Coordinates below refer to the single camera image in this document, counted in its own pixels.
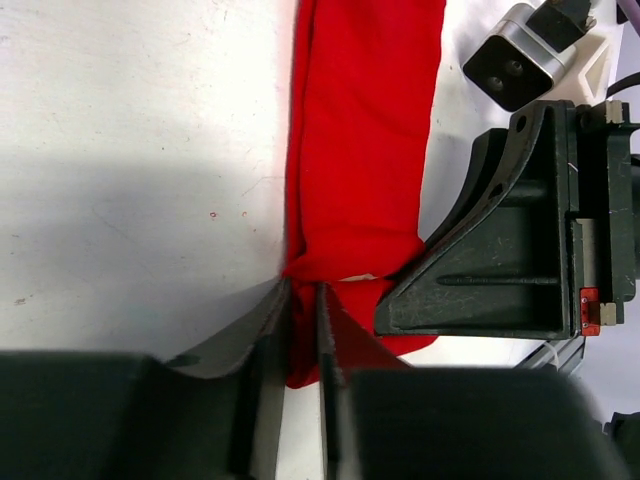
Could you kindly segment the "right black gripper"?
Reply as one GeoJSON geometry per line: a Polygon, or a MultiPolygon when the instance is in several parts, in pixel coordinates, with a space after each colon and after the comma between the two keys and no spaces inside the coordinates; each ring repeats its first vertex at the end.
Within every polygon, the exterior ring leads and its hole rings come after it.
{"type": "Polygon", "coordinates": [[[580,334],[623,324],[639,280],[638,130],[620,100],[580,107],[577,127],[572,103],[537,101],[478,136],[456,202],[424,253],[395,276],[375,331],[569,337],[577,208],[580,334]]]}

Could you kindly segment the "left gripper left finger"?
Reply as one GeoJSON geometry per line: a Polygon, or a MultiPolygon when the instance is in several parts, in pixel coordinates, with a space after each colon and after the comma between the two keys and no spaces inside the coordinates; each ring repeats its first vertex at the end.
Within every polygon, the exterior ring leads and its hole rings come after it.
{"type": "Polygon", "coordinates": [[[162,362],[140,353],[5,351],[5,479],[272,479],[291,288],[162,362]]]}

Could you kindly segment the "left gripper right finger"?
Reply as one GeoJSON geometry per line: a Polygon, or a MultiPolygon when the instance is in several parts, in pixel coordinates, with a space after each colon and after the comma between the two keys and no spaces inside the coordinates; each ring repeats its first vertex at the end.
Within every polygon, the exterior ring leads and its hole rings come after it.
{"type": "Polygon", "coordinates": [[[317,294],[328,479],[627,479],[588,405],[549,369],[414,367],[317,294]]]}

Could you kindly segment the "red santa sock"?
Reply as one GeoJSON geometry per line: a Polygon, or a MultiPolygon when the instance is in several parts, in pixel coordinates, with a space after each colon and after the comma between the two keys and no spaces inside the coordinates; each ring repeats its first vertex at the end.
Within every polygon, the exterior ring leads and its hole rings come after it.
{"type": "Polygon", "coordinates": [[[328,285],[367,332],[418,234],[441,60],[441,1],[302,1],[286,160],[293,290],[287,384],[318,379],[316,291],[328,285]]]}

